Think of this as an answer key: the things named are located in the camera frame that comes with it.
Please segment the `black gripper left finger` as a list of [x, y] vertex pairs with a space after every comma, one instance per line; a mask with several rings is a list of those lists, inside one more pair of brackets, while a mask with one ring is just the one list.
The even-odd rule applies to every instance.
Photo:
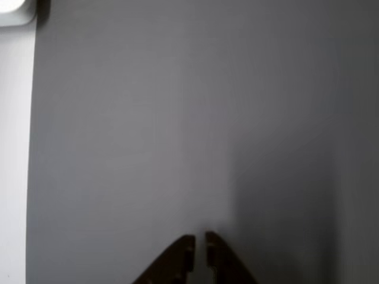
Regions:
[[194, 235], [183, 235], [170, 244], [133, 282], [135, 284], [186, 283], [194, 270]]

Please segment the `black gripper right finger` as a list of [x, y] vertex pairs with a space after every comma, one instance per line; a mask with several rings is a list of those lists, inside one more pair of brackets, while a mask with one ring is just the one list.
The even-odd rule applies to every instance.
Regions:
[[207, 267], [213, 271], [214, 283], [257, 284], [233, 249], [217, 233], [205, 233]]

